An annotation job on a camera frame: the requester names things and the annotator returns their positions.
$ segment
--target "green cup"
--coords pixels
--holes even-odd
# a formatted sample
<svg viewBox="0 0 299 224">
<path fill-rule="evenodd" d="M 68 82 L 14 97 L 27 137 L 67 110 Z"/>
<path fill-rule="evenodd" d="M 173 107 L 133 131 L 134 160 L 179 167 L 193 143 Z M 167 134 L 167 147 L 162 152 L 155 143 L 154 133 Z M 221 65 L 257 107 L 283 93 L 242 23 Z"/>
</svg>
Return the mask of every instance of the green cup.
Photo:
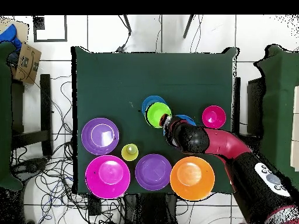
<svg viewBox="0 0 299 224">
<path fill-rule="evenodd" d="M 160 119 L 164 114 L 171 116 L 170 108 L 161 102 L 151 104 L 145 111 L 145 119 L 147 123 L 155 128 L 162 128 L 160 126 Z"/>
</svg>

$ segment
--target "dark green tablecloth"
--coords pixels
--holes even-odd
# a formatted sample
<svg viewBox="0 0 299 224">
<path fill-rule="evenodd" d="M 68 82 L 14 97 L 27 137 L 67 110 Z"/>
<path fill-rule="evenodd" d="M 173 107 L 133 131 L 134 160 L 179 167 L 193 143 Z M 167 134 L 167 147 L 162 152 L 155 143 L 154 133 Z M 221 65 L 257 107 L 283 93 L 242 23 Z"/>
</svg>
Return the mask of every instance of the dark green tablecloth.
<svg viewBox="0 0 299 224">
<path fill-rule="evenodd" d="M 266 84 L 260 151 L 299 190 L 299 172 L 290 166 L 294 88 L 299 85 L 299 53 L 270 45 L 264 59 L 256 66 Z"/>
<path fill-rule="evenodd" d="M 76 47 L 78 108 L 78 192 L 87 193 L 85 170 L 96 156 L 81 142 L 84 125 L 93 118 L 112 120 L 120 140 L 111 155 L 121 158 L 125 144 L 134 143 L 139 156 L 126 162 L 131 172 L 127 193 L 145 193 L 135 179 L 135 166 L 149 153 L 164 155 L 173 166 L 186 155 L 170 147 L 162 129 L 151 128 L 141 112 L 150 95 L 164 98 L 172 113 L 185 114 L 202 125 L 201 114 L 209 105 L 221 106 L 227 115 L 224 130 L 231 129 L 232 59 L 230 48 L 222 54 L 90 53 Z M 222 162 L 212 155 L 198 155 L 215 172 L 214 192 L 231 193 Z M 172 193 L 170 184 L 159 192 Z"/>
<path fill-rule="evenodd" d="M 9 170 L 12 145 L 12 77 L 11 70 L 6 65 L 8 55 L 14 50 L 15 46 L 12 43 L 0 43 L 0 187 L 18 191 L 23 188 L 22 183 L 14 178 Z"/>
</svg>

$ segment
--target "blue bowl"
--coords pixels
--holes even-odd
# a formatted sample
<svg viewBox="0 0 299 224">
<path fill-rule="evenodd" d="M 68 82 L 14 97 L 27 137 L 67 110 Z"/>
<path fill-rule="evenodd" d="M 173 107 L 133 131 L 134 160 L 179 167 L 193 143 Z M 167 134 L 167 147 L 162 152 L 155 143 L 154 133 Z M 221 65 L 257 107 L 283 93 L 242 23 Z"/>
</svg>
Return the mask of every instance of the blue bowl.
<svg viewBox="0 0 299 224">
<path fill-rule="evenodd" d="M 196 126 L 195 122 L 192 118 L 188 117 L 187 115 L 176 115 L 177 117 L 182 118 L 183 120 L 187 120 L 188 124 Z"/>
<path fill-rule="evenodd" d="M 165 100 L 163 98 L 161 98 L 160 96 L 157 96 L 157 95 L 148 96 L 142 103 L 142 109 L 141 109 L 142 114 L 144 115 L 147 107 L 155 102 L 161 102 L 161 103 L 166 104 Z"/>
</svg>

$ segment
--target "yellow cup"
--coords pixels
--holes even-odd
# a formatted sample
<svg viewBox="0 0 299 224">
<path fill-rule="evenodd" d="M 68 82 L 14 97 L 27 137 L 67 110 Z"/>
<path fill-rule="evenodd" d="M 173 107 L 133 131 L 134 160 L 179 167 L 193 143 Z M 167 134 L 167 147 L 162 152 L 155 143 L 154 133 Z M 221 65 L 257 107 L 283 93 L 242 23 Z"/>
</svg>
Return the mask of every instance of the yellow cup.
<svg viewBox="0 0 299 224">
<path fill-rule="evenodd" d="M 123 157 L 124 160 L 128 162 L 135 160 L 138 156 L 137 146 L 133 143 L 124 145 L 124 147 L 121 150 L 121 156 Z"/>
</svg>

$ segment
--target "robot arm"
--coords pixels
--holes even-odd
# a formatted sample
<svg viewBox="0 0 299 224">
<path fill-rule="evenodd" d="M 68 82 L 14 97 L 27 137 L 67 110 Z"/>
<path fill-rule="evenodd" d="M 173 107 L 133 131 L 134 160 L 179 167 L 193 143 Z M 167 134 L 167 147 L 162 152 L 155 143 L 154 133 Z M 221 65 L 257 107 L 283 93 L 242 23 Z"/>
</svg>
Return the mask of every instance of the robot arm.
<svg viewBox="0 0 299 224">
<path fill-rule="evenodd" d="M 299 211 L 280 179 L 230 132 L 192 126 L 179 117 L 160 121 L 166 141 L 187 154 L 218 156 L 250 224 L 299 224 Z"/>
</svg>

